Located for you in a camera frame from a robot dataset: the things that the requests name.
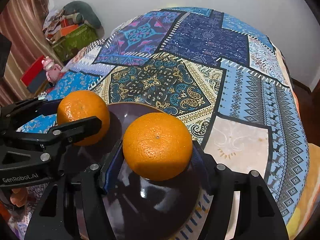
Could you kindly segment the red and black box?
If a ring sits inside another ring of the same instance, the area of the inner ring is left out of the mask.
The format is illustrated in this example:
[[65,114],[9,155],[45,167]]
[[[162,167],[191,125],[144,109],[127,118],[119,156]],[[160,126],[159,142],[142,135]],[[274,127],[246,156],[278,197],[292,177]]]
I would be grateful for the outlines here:
[[36,91],[47,81],[46,71],[43,68],[42,61],[44,55],[39,57],[27,71],[22,75],[21,81],[31,94],[35,94]]

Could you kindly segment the striped brown curtain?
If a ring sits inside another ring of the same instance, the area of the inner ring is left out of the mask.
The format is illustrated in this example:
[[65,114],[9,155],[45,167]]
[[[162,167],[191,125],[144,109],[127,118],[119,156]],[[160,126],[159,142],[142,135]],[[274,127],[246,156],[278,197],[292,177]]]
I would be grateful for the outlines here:
[[1,34],[12,42],[1,78],[1,106],[31,97],[22,75],[40,56],[62,61],[46,40],[42,28],[49,0],[9,0],[1,12]]

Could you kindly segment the medium orange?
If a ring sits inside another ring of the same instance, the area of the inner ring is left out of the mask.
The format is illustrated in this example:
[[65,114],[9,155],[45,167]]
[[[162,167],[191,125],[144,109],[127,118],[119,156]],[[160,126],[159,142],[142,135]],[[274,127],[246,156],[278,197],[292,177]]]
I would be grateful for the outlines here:
[[110,112],[104,100],[90,90],[78,90],[65,96],[57,108],[57,124],[96,116],[101,120],[100,131],[75,143],[77,146],[89,146],[99,142],[110,127]]

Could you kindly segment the grey-green plush cushion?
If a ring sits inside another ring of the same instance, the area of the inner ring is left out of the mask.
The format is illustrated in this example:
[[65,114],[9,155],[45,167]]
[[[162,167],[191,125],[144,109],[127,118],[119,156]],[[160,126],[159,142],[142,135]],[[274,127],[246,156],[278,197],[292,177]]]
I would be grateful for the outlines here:
[[80,13],[83,19],[87,21],[93,28],[99,29],[101,22],[91,6],[83,1],[72,1],[64,7],[65,15]]

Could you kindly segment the dark purple plate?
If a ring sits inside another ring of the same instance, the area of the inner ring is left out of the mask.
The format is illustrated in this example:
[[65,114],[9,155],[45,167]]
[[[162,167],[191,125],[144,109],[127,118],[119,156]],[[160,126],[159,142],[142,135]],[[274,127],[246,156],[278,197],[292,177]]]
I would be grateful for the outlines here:
[[[141,103],[113,103],[110,129],[97,144],[80,148],[88,163],[103,164],[138,117],[157,109]],[[101,197],[116,239],[197,239],[210,206],[192,167],[174,179],[153,182],[122,162],[114,187]]]

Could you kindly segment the blue patchwork tablecloth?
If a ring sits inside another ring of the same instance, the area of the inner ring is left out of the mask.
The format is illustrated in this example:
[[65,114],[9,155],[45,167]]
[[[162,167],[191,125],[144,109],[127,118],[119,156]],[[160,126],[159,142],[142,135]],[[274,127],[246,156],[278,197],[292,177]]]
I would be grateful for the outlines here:
[[[229,20],[205,8],[148,12],[85,54],[44,99],[62,100],[71,92],[90,90],[107,107],[141,103],[157,109],[152,113],[178,118],[216,163],[245,174],[258,171],[286,225],[305,184],[308,143],[275,47],[255,29],[245,24],[237,28]],[[57,113],[7,131],[47,133],[55,126]],[[62,156],[61,177],[76,176],[92,165],[79,155],[88,146],[75,143]],[[9,206],[14,237],[25,239],[47,186],[61,177],[26,187],[26,205]],[[235,192],[225,239],[234,239],[239,199]]]

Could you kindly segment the pink plush toy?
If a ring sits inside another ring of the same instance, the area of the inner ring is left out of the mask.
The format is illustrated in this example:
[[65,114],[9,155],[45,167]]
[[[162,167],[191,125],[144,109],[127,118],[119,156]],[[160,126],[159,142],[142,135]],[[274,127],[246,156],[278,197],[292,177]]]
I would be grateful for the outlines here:
[[55,63],[51,57],[45,57],[42,60],[43,69],[46,72],[46,77],[49,83],[55,85],[61,78],[62,67]]

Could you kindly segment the large orange with sticker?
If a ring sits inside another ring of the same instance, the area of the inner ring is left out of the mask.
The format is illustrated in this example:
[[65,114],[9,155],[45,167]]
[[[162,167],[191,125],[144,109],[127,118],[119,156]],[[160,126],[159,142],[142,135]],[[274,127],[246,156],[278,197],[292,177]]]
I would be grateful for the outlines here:
[[185,124],[165,113],[148,113],[132,122],[123,136],[124,158],[139,176],[164,181],[189,165],[193,141]]

